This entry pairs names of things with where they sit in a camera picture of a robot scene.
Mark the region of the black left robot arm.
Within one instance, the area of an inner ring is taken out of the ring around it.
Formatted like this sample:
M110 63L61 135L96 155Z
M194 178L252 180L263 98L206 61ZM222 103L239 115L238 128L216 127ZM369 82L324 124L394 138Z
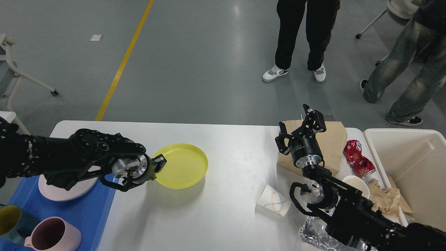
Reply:
M69 138L18 133L18 125L1 119L0 178L43 175L46 183L69 191L77 183L98 178L107 187L127 192L156 179L166 158L150 158L146 148L123 137L82 128Z

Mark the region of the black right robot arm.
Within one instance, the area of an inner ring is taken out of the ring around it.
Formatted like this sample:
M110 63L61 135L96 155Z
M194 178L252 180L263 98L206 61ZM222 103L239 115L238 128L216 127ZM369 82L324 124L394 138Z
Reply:
M306 116L292 133L283 122L275 138L281 154L291 155L292 163L302 170L306 183L293 182L290 199L304 215L318 217L326 232L346 246L356 247L359 240L367 249L378 251L444 251L445 232L428 225L410 223L404 227L387 219L380 210L372 210L372 201L351 185L333 177L324 167L316 134L326 131L323 114L303 105Z

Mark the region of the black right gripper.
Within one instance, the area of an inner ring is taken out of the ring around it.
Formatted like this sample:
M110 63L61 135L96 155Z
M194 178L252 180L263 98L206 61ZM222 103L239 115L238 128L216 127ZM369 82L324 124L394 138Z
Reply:
M313 110L307 104L303 104L305 118L299 128L291 134L289 147L285 144L285 139L290 135L283 122L279 122L279 134L275 142L279 152L283 155L291 153L293 165L297 168L304 168L308 165L324 165L324 159L316 140L317 133L326 132L327 128L323 114L318 110Z

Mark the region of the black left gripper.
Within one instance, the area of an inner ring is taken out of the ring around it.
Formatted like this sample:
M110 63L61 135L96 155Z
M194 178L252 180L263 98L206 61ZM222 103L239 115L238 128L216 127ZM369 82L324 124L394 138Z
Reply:
M146 181L154 181L155 174L159 173L167 160L164 156L156 156L150 159L146 154L134 158L117 159L111 166L111 171L116 178L122 178L122 184L127 184L132 176L134 184L143 184Z

